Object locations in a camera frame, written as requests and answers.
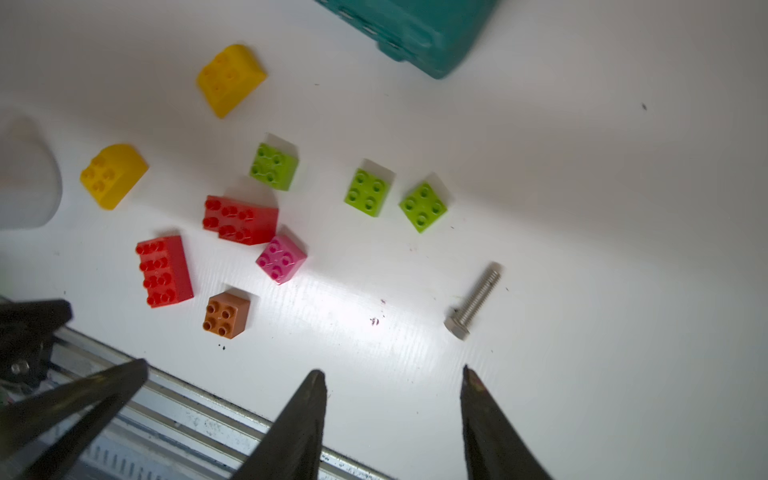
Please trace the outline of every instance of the yellow lego brick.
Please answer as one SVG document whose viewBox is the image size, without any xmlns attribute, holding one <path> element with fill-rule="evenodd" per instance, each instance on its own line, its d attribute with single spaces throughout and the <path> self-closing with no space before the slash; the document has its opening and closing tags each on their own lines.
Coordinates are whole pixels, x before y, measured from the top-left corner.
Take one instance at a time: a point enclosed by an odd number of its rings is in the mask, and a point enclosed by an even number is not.
<svg viewBox="0 0 768 480">
<path fill-rule="evenodd" d="M 218 118 L 224 118 L 266 79 L 266 73 L 242 45 L 230 45 L 197 76 L 197 86 Z"/>
<path fill-rule="evenodd" d="M 112 210 L 148 168 L 131 145 L 111 145 L 83 170 L 80 182 L 101 208 Z"/>
</svg>

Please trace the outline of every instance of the green lego brick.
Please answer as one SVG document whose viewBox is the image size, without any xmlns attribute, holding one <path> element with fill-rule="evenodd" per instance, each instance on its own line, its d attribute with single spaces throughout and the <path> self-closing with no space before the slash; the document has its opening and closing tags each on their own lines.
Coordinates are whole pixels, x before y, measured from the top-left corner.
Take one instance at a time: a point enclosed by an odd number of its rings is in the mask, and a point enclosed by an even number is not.
<svg viewBox="0 0 768 480">
<path fill-rule="evenodd" d="M 389 192 L 389 185 L 381 178 L 374 177 L 362 168 L 358 168 L 344 203 L 371 217 L 379 216 L 384 198 Z"/>
<path fill-rule="evenodd" d="M 275 190 L 288 190 L 299 161 L 267 144 L 259 145 L 250 176 Z"/>
<path fill-rule="evenodd" d="M 423 232 L 435 220 L 440 218 L 448 208 L 440 201 L 432 187 L 424 182 L 410 193 L 405 200 L 400 203 L 400 208 L 406 213 L 408 220 L 411 220 L 413 226 Z"/>
</svg>

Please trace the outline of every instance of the teal plastic container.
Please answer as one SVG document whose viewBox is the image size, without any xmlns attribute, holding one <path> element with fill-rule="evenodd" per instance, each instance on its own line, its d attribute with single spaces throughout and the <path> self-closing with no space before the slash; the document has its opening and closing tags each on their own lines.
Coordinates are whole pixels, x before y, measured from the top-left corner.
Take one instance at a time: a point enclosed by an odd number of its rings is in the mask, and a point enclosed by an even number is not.
<svg viewBox="0 0 768 480">
<path fill-rule="evenodd" d="M 443 78 L 467 55 L 498 0 L 316 0 L 379 44 Z"/>
</svg>

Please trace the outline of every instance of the metal bolt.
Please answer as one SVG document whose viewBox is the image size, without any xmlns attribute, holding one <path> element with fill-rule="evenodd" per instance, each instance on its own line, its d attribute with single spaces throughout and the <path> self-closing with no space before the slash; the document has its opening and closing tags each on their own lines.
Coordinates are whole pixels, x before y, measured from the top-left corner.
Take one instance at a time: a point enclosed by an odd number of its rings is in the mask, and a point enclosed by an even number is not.
<svg viewBox="0 0 768 480">
<path fill-rule="evenodd" d="M 496 286 L 499 279 L 502 278 L 502 267 L 498 263 L 491 263 L 488 269 L 485 270 L 480 281 L 475 286 L 472 294 L 464 302 L 464 305 L 459 310 L 456 310 L 452 315 L 449 315 L 445 319 L 445 328 L 449 332 L 453 333 L 456 338 L 463 340 L 469 335 L 469 324 L 472 319 L 475 318 L 475 314 L 480 310 L 485 299 Z"/>
<path fill-rule="evenodd" d="M 14 375 L 24 375 L 29 371 L 29 364 L 26 360 L 17 360 L 11 365 L 11 373 Z"/>
</svg>

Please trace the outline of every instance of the red lego brick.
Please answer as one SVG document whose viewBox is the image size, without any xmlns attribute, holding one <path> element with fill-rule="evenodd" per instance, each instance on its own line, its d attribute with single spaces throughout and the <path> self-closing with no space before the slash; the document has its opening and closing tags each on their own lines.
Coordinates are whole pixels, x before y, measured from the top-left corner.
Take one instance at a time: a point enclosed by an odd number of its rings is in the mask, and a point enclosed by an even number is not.
<svg viewBox="0 0 768 480">
<path fill-rule="evenodd" d="M 141 258 L 147 304 L 152 308 L 173 305 L 194 296 L 181 237 L 160 237 L 140 242 L 136 253 Z"/>
<path fill-rule="evenodd" d="M 208 195 L 203 228 L 218 232 L 219 238 L 233 242 L 266 243 L 272 240 L 277 230 L 277 209 Z"/>
</svg>

